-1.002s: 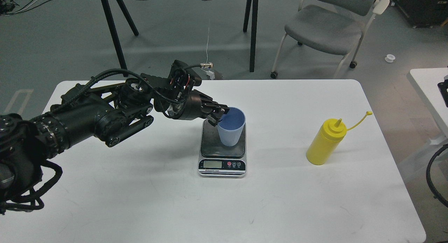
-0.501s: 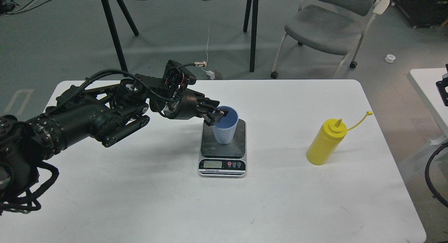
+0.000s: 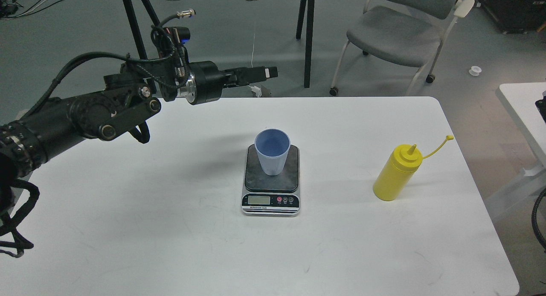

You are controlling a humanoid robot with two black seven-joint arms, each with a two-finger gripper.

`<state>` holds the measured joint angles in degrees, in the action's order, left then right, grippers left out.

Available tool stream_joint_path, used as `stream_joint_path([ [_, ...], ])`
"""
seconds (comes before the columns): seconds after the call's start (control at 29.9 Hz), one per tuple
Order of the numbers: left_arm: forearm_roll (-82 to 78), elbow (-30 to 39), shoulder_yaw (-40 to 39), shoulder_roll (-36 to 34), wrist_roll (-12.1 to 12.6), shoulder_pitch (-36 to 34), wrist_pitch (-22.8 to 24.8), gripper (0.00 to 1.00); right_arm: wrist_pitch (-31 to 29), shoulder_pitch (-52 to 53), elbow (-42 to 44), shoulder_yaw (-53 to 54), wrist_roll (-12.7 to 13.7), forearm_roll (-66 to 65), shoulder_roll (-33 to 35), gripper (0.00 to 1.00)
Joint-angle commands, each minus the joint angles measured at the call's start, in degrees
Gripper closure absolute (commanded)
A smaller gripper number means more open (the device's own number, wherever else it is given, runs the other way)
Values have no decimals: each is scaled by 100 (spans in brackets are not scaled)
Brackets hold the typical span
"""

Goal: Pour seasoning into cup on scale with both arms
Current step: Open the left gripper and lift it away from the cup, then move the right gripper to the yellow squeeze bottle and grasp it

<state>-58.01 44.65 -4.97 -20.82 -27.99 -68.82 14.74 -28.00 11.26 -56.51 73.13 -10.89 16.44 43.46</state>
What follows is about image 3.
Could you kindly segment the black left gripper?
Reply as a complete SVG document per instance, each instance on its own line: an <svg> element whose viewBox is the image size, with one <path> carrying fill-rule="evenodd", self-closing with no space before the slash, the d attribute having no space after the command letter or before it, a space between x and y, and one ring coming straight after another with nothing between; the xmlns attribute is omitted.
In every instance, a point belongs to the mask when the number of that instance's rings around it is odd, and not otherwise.
<svg viewBox="0 0 546 296"><path fill-rule="evenodd" d="M178 98L191 105L214 102L220 99L222 89L244 87L277 78L277 67L237 67L221 71L212 61L189 63L189 78L178 90Z"/></svg>

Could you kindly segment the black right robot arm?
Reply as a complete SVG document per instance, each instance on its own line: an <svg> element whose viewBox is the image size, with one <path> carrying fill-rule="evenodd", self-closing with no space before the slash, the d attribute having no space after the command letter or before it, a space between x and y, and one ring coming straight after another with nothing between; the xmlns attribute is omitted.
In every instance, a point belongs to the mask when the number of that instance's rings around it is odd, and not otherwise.
<svg viewBox="0 0 546 296"><path fill-rule="evenodd" d="M536 197L534 201L534 206L531 211L531 228L534 232L534 236L538 243L542 246L544 252L546 252L546 240L540 231L540 227L538 226L537 221L537 215L538 215L538 209L540 207L540 203L542 202L543 198L546 196L546 188L542 189L540 193L538 194L538 197Z"/></svg>

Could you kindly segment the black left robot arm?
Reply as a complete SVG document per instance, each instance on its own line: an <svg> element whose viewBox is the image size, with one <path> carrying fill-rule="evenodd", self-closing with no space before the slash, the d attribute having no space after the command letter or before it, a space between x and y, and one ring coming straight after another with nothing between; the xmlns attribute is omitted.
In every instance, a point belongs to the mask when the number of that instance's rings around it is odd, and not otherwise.
<svg viewBox="0 0 546 296"><path fill-rule="evenodd" d="M193 17L193 9L177 12L151 28L151 39L159 57L135 59L130 55L89 52L70 60L53 79L47 91L20 119L1 126L1 252L21 257L33 243L18 231L18 225L39 199L36 185L23 178L55 156L85 139L112 141L129 133L146 144L150 140L147 120L158 114L161 103L145 81L159 85L166 102L183 97L197 105L218 100L225 88L247 86L278 76L277 67L236 67L220 70L212 61L189 62L185 43L190 31L166 26L175 18ZM118 74L104 76L103 90L53 98L54 89L78 66L98 58L122 61Z"/></svg>

